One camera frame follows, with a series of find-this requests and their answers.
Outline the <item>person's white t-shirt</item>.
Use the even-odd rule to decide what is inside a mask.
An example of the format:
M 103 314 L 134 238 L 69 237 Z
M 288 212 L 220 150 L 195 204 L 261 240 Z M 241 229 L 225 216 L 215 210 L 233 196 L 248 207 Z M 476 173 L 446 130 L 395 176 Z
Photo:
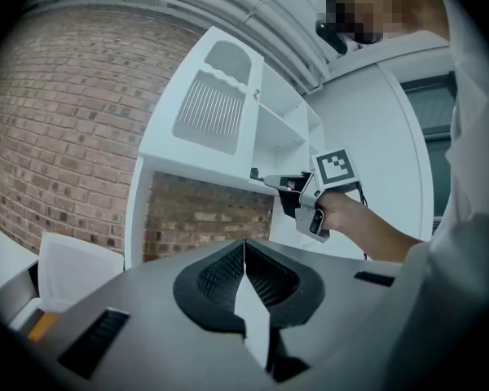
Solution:
M 329 359 L 330 391 L 446 391 L 474 372 L 470 336 L 489 308 L 489 46 L 469 25 L 451 27 L 450 46 L 459 94 L 447 211 Z

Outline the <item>white cabinet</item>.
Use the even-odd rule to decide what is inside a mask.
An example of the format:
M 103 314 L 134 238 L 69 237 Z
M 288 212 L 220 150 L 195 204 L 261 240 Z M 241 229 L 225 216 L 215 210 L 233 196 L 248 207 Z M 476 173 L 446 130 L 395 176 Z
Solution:
M 260 179 L 252 179 L 250 174 L 246 179 L 191 179 L 274 195 L 274 190 L 263 182 L 266 176 L 307 171 L 311 156 L 323 149 L 324 131 L 320 118 L 288 82 L 272 68 L 264 66 L 251 161 L 251 169 L 258 168 Z M 140 154 L 139 163 L 142 170 L 167 173 L 157 168 L 156 160 Z M 172 175 L 190 178 L 185 174 Z

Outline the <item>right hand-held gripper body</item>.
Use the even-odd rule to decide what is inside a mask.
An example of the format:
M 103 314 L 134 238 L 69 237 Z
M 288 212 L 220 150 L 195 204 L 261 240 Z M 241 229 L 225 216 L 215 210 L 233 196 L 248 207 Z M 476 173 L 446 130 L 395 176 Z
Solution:
M 277 189 L 284 214 L 295 220 L 297 231 L 326 242 L 330 232 L 323 228 L 324 211 L 319 199 L 327 191 L 343 194 L 363 193 L 359 175 L 347 150 L 338 149 L 318 153 L 311 157 L 311 173 L 303 189 Z

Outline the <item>white plain table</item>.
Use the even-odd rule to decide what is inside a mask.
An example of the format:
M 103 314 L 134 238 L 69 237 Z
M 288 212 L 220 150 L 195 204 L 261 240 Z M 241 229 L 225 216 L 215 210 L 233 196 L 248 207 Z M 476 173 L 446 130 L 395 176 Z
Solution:
M 0 290 L 27 272 L 38 255 L 20 246 L 0 231 Z

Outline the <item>orange cushion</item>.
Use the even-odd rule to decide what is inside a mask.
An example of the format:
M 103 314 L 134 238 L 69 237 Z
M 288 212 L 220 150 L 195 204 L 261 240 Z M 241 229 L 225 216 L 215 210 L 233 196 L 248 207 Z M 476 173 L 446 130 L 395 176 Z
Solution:
M 36 322 L 28 334 L 28 338 L 33 342 L 40 341 L 55 324 L 59 315 L 56 313 L 44 313 Z

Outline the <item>grey framed window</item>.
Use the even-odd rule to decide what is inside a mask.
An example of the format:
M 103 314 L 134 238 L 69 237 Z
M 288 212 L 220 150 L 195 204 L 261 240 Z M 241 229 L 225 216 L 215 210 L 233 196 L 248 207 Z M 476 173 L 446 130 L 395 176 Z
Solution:
M 436 230 L 451 192 L 451 170 L 446 153 L 451 146 L 451 124 L 456 104 L 455 73 L 407 81 L 401 84 L 416 114 L 430 159 L 434 190 Z

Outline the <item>person's right forearm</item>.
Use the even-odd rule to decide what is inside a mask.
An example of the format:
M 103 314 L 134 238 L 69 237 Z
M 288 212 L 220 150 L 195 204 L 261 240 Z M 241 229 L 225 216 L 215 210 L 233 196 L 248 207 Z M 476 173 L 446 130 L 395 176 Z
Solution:
M 323 228 L 343 234 L 374 261 L 402 263 L 408 251 L 422 243 L 345 194 L 327 191 L 319 206 L 324 211 Z

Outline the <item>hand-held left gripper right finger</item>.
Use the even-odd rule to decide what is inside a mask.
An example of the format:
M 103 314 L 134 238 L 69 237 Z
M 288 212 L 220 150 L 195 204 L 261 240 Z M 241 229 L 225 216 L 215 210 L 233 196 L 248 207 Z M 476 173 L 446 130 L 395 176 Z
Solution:
M 395 264 L 267 241 L 244 244 L 247 345 L 259 366 L 244 391 L 387 391 L 388 350 L 373 315 Z

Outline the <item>white office chair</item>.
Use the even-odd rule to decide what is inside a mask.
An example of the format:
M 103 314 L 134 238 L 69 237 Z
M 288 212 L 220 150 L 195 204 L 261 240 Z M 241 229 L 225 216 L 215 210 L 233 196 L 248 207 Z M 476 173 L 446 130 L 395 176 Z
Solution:
M 27 336 L 44 313 L 62 314 L 124 269 L 121 254 L 70 236 L 42 234 L 38 261 L 0 290 L 0 319 Z

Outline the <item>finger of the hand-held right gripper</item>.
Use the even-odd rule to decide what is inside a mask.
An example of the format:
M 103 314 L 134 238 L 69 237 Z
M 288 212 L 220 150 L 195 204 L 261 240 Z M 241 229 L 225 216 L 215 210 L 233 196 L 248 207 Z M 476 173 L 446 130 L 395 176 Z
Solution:
M 302 172 L 290 175 L 268 175 L 263 179 L 267 187 L 275 189 L 303 189 L 311 173 Z

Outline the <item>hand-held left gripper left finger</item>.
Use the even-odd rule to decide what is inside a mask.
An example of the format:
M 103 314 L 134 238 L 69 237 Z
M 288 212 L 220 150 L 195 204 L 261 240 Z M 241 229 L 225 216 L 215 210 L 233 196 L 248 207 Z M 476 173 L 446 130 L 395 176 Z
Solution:
M 68 391 L 266 389 L 234 312 L 243 246 L 209 244 L 125 270 L 29 350 Z

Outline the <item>white ribbed glass cabinet door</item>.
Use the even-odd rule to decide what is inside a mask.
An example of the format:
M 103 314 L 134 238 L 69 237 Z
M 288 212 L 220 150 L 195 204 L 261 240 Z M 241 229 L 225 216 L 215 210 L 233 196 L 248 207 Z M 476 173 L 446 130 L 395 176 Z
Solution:
M 139 154 L 170 174 L 249 177 L 264 58 L 210 28 L 170 78 L 148 122 Z

